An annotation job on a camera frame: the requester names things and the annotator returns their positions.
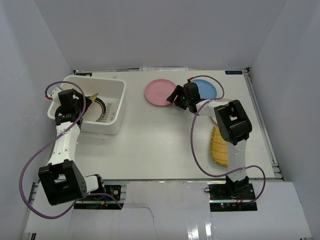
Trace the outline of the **blue plastic plate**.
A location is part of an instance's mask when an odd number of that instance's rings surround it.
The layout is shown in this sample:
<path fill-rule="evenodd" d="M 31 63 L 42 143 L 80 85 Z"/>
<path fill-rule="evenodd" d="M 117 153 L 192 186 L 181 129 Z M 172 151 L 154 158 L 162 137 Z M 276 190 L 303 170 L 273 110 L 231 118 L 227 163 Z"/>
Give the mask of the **blue plastic plate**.
<path fill-rule="evenodd" d="M 209 81 L 204 79 L 195 79 L 193 82 L 196 83 L 202 99 L 213 100 L 217 97 L 217 90 Z"/>

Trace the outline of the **pink plastic plate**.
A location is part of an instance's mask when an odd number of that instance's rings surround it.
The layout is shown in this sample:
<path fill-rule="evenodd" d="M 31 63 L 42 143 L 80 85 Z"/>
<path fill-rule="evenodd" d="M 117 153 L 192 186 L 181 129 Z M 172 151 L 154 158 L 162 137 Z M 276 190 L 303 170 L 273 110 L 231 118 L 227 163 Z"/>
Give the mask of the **pink plastic plate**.
<path fill-rule="evenodd" d="M 167 98 L 174 92 L 176 84 L 168 79 L 155 79 L 147 84 L 144 90 L 146 100 L 157 107 L 165 107 L 171 103 Z"/>

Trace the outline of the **round bamboo woven tray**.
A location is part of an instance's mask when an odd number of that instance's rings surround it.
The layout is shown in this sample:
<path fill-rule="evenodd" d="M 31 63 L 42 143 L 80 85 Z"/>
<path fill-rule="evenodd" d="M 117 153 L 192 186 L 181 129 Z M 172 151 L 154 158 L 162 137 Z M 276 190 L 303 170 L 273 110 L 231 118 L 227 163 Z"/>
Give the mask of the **round bamboo woven tray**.
<path fill-rule="evenodd" d="M 98 95 L 99 95 L 99 93 L 95 93 L 95 94 L 93 94 L 93 95 L 91 95 L 91 96 L 86 96 L 86 98 L 88 99 L 88 100 L 91 100 L 91 101 L 95 101 L 96 100 L 96 98 L 98 97 Z"/>

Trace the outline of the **green rimmed white plate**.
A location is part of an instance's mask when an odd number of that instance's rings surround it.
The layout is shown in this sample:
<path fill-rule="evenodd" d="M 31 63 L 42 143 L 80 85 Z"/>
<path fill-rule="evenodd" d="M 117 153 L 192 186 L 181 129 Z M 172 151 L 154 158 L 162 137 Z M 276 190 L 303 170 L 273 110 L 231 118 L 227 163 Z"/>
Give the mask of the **green rimmed white plate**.
<path fill-rule="evenodd" d="M 90 97 L 91 104 L 87 108 L 83 119 L 89 122 L 101 122 L 106 115 L 107 106 L 99 97 Z"/>

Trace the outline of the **rectangular bamboo woven tray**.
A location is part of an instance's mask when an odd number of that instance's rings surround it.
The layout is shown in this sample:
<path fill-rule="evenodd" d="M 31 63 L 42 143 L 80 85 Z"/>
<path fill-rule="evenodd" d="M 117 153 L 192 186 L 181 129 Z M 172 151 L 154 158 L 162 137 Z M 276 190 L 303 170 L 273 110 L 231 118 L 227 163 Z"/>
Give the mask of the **rectangular bamboo woven tray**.
<path fill-rule="evenodd" d="M 219 128 L 214 126 L 211 132 L 209 153 L 211 159 L 223 167 L 228 166 L 227 143 L 222 138 Z"/>

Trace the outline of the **cream plastic plate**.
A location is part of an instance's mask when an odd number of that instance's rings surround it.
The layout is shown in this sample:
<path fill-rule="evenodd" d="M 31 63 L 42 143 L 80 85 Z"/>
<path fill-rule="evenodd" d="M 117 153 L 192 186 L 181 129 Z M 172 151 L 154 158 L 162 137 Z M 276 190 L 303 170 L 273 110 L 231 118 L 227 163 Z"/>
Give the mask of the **cream plastic plate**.
<path fill-rule="evenodd" d="M 230 102 L 230 101 L 232 101 L 232 100 L 229 99 L 229 98 L 222 98 L 222 99 L 216 99 L 215 101 L 216 101 L 216 102 L 219 102 L 219 103 L 222 103 L 222 104 L 224 105 L 225 103 L 228 103 L 228 102 Z M 217 127 L 217 126 L 218 126 L 218 123 L 217 123 L 216 117 L 213 116 L 213 117 L 211 117 L 211 119 L 212 119 L 213 124 Z"/>

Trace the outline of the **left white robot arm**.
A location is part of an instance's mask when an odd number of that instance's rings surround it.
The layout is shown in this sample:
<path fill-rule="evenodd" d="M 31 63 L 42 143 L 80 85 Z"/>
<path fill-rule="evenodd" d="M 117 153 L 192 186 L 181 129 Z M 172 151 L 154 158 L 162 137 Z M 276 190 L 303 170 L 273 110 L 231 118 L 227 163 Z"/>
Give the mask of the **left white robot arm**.
<path fill-rule="evenodd" d="M 81 132 L 83 117 L 92 100 L 75 89 L 56 87 L 52 99 L 59 106 L 54 118 L 56 135 L 60 136 L 53 146 L 46 166 L 38 170 L 39 180 L 50 205 L 55 206 L 86 198 L 88 194 L 99 200 L 105 196 L 106 187 L 99 174 L 83 176 L 75 163 L 77 139 Z"/>

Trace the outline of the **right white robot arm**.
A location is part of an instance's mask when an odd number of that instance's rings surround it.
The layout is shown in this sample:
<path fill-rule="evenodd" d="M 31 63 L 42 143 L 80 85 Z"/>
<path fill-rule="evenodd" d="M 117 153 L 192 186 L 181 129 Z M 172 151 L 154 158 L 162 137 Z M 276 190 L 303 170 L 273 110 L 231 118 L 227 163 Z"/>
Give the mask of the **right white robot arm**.
<path fill-rule="evenodd" d="M 217 99 L 201 98 L 196 83 L 192 81 L 188 81 L 183 86 L 177 85 L 166 100 L 194 114 L 190 129 L 190 146 L 197 167 L 209 177 L 225 177 L 225 192 L 229 198 L 236 200 L 242 196 L 244 189 L 249 185 L 245 155 L 247 140 L 253 127 L 240 101 L 236 99 L 222 102 Z M 214 175 L 200 166 L 193 143 L 193 131 L 198 116 L 216 119 L 216 126 L 226 143 L 228 172 Z"/>

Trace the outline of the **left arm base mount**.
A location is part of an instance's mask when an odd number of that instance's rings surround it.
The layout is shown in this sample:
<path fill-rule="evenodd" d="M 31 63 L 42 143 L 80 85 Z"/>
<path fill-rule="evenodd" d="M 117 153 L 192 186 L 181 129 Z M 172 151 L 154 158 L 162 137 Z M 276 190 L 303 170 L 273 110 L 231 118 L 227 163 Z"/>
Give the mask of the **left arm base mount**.
<path fill-rule="evenodd" d="M 121 207 L 109 196 L 89 195 L 84 200 L 78 201 L 73 208 L 75 210 L 121 210 L 126 198 L 126 189 L 125 185 L 107 184 L 104 186 L 104 192 L 111 195 Z"/>

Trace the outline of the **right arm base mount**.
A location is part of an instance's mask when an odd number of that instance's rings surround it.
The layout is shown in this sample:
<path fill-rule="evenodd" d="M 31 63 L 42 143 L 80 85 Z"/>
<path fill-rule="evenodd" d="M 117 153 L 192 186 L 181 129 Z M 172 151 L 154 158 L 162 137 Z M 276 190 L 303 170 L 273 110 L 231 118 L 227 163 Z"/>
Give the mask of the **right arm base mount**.
<path fill-rule="evenodd" d="M 256 198 L 253 185 L 250 183 L 239 193 L 231 194 L 226 184 L 209 184 L 204 188 L 209 196 L 209 206 L 212 213 L 224 212 L 256 212 L 257 203 L 251 202 Z"/>

